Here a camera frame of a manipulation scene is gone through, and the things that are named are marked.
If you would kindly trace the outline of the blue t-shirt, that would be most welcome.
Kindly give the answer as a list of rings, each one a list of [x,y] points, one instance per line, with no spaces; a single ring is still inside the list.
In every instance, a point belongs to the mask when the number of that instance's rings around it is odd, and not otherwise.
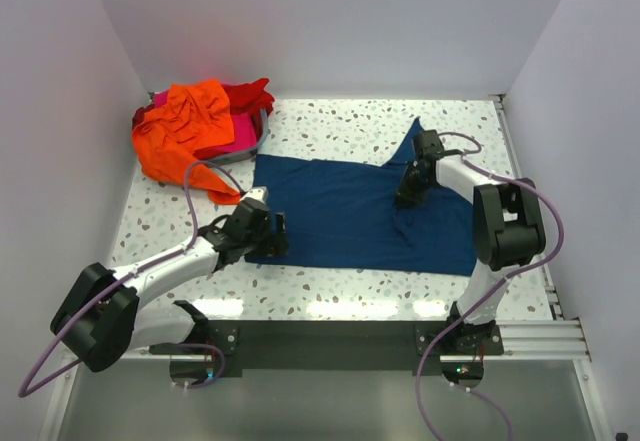
[[[470,275],[476,255],[469,202],[435,189],[421,205],[394,205],[414,157],[411,140],[422,130],[413,122],[381,166],[258,155],[254,183],[268,189],[270,209],[284,213],[289,250],[281,257],[251,254],[246,261]]]

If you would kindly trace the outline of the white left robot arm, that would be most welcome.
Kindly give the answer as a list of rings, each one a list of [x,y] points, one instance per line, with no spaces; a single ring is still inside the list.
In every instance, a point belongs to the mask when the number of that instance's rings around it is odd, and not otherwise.
[[[173,312],[147,313],[145,307],[245,255],[286,255],[286,216],[272,211],[265,196],[264,190],[247,194],[232,213],[197,228],[167,252],[118,268],[87,266],[54,315],[51,332],[93,372],[106,370],[129,350],[185,341],[200,319],[196,309],[185,302]]]

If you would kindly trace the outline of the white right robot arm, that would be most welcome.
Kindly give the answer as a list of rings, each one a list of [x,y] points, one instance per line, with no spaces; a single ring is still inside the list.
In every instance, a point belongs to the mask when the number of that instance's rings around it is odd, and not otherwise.
[[[510,270],[530,265],[546,247],[535,185],[473,165],[468,151],[447,150],[435,130],[420,132],[411,144],[414,160],[405,169],[394,205],[418,206],[436,188],[447,188],[471,204],[476,264],[451,307],[450,324],[458,331],[486,329],[496,320]]]

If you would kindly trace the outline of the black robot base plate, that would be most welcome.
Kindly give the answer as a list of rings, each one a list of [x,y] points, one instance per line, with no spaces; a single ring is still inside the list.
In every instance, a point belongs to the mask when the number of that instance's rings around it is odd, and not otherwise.
[[[200,321],[182,343],[212,344],[225,358],[224,374],[240,377],[244,370],[412,371],[429,343],[447,321]],[[220,357],[202,348],[156,344],[152,355]],[[495,321],[480,328],[458,326],[430,351],[423,375],[440,374],[440,357],[504,354]]]

